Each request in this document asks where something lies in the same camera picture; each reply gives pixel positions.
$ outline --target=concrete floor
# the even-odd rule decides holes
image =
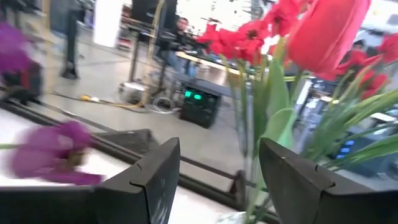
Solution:
[[[57,38],[53,38],[53,41],[62,43],[62,40]],[[78,59],[80,79],[76,81],[60,78],[63,55],[58,50],[53,49],[52,55],[43,54],[42,50],[31,51],[32,57],[45,68],[47,93],[57,91],[71,97],[86,94],[104,100],[118,101],[117,88],[121,82],[128,79],[131,53],[93,45],[90,36],[85,34],[79,37],[79,41],[77,49],[84,58]],[[39,49],[46,49],[46,46],[40,45]],[[147,48],[142,46],[136,70],[137,78],[141,77],[146,70],[146,51]],[[154,63],[154,67],[150,69],[159,70],[160,68]],[[210,70],[199,78],[219,85],[225,84],[225,74],[217,70]],[[230,174],[234,174],[243,167],[237,135],[233,129],[233,112],[228,103],[227,106],[221,108],[215,124],[210,129],[204,129],[179,120],[176,114],[134,113],[117,107],[74,101],[49,94],[44,95],[43,101],[118,131],[151,129],[159,142],[164,142],[171,137],[179,137],[183,156]],[[69,119],[46,108],[35,107],[47,116]],[[181,163],[180,171],[221,190],[227,190],[231,183],[229,179],[185,162]],[[393,181],[367,179],[345,171],[341,174],[374,189],[398,188],[398,184]]]

